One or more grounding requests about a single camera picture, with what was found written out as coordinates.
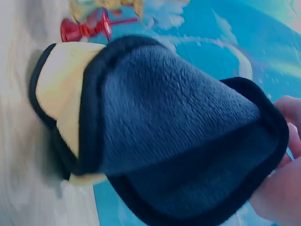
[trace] red plastic stand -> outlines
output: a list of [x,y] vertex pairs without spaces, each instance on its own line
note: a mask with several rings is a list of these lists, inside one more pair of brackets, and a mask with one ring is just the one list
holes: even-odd
[[89,28],[86,24],[75,24],[69,19],[64,19],[61,23],[62,42],[80,41],[82,37],[91,38],[99,33],[103,33],[108,41],[112,37],[112,25],[138,22],[137,18],[119,20],[111,22],[106,9],[103,9],[101,19],[95,28]]

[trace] fleece cloth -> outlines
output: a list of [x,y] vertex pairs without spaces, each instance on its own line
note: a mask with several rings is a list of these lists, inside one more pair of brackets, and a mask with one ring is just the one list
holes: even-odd
[[125,36],[84,71],[72,169],[104,173],[149,226],[217,226],[276,168],[287,143],[285,119],[252,81],[218,81],[154,39]]

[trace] hand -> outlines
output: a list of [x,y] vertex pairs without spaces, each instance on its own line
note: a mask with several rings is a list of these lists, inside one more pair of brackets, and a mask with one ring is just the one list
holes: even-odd
[[301,99],[284,96],[274,103],[289,128],[288,147],[276,171],[254,192],[250,204],[265,219],[285,226],[301,225]]

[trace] blue surface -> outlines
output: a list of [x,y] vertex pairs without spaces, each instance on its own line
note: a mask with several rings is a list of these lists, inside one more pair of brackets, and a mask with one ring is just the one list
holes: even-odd
[[[301,97],[301,4],[291,0],[146,0],[142,24],[112,28],[113,37],[143,34],[217,79],[247,77],[275,101]],[[134,16],[125,8],[123,17]],[[90,40],[106,44],[99,35]],[[102,226],[143,226],[108,182],[95,186]],[[225,226],[274,226],[247,203]]]

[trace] finger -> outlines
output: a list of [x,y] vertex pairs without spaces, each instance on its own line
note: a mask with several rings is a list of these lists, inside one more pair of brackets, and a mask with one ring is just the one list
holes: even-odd
[[291,162],[292,162],[291,157],[288,155],[288,153],[285,153],[285,155],[283,156],[280,164],[277,166],[277,169],[280,169],[280,168],[286,166],[287,164],[289,164]]
[[274,106],[282,113],[287,122],[298,124],[300,116],[301,99],[291,96],[284,96],[274,103]]
[[301,141],[297,128],[291,124],[287,124],[289,129],[288,148],[291,150],[294,159],[301,156]]

